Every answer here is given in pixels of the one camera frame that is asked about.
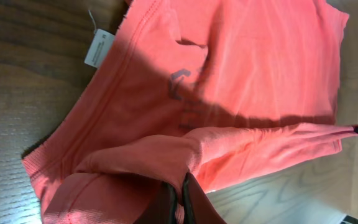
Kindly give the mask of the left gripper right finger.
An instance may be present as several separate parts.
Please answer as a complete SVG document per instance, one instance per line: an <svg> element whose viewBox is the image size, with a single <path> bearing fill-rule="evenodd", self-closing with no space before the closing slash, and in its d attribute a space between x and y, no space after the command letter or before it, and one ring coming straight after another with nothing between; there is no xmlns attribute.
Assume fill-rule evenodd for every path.
<svg viewBox="0 0 358 224"><path fill-rule="evenodd" d="M183 181L182 201L184 224L226 224L191 173Z"/></svg>

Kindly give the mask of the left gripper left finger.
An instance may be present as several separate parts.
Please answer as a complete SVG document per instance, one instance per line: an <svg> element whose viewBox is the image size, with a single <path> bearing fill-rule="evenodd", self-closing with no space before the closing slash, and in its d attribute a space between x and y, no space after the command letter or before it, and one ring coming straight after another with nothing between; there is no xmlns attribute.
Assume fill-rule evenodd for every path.
<svg viewBox="0 0 358 224"><path fill-rule="evenodd" d="M177 224L176 209L175 189L170 184L163 182L155 198L134 224Z"/></svg>

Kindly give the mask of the red orange t-shirt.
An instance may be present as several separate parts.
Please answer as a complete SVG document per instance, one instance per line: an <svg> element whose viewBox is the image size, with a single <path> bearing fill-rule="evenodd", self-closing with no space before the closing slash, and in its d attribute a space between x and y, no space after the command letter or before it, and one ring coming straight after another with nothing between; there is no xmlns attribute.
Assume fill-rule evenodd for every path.
<svg viewBox="0 0 358 224"><path fill-rule="evenodd" d="M130 1L64 122L23 159L44 223L134 223L163 182L203 192L335 154L348 16L325 1Z"/></svg>

